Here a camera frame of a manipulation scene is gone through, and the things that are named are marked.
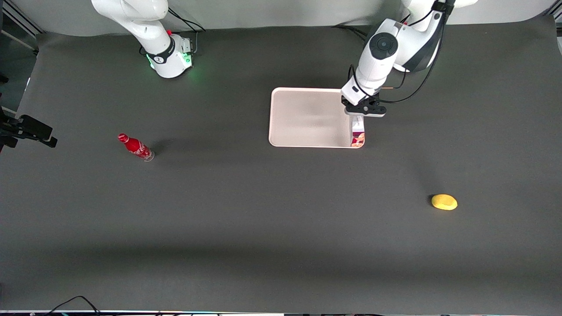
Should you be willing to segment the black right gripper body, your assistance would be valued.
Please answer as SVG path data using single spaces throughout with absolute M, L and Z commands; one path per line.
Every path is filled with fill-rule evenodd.
M 20 118 L 13 118 L 0 111 L 0 150 L 5 146 L 15 148 L 18 139 L 30 139 L 45 144 L 43 138 L 38 136 L 33 128 L 29 128 L 24 116 Z

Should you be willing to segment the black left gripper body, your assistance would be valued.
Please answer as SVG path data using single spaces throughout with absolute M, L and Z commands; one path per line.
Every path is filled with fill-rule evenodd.
M 342 98 L 342 104 L 345 106 L 344 112 L 349 116 L 367 116 L 381 118 L 387 114 L 387 109 L 382 106 L 380 101 L 375 97 L 367 97 L 354 105 L 346 98 Z

